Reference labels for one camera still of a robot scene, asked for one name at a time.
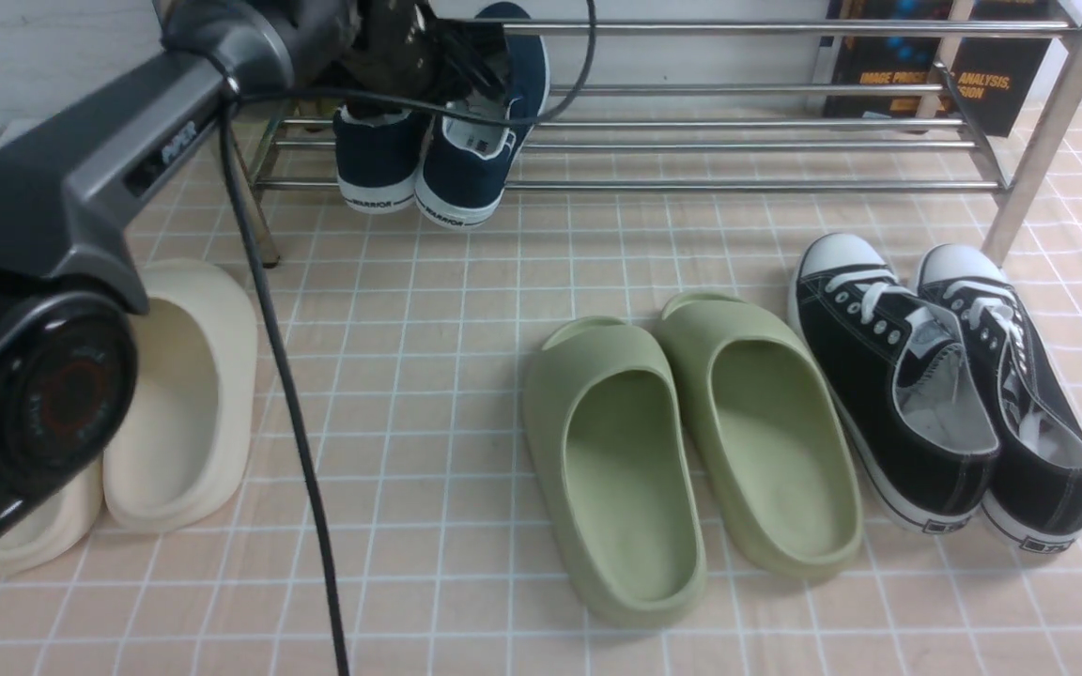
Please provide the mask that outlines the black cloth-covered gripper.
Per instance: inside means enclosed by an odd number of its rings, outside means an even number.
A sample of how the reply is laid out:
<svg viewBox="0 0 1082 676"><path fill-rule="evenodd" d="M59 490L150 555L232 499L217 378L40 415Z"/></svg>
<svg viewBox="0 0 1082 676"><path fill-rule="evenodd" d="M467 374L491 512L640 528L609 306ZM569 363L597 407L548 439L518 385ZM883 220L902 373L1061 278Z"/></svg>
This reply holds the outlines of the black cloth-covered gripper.
<svg viewBox="0 0 1082 676"><path fill-rule="evenodd" d="M404 112L399 100L430 106L471 94L509 98L505 34L497 26L443 19L428 1L327 1L335 47L315 80L318 102L374 121Z"/></svg>

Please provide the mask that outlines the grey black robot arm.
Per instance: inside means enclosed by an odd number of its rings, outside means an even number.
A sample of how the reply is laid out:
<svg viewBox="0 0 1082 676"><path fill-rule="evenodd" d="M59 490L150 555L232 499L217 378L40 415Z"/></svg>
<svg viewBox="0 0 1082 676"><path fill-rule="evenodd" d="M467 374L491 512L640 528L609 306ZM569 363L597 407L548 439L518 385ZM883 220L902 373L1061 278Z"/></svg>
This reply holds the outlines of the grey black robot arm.
<svg viewBox="0 0 1082 676"><path fill-rule="evenodd" d="M502 35L425 1L177 1L158 55L0 146L0 575L64 555L101 511L167 533L243 481L253 304L202 261L140 270L126 242L236 104L331 65L381 104L500 93Z"/></svg>

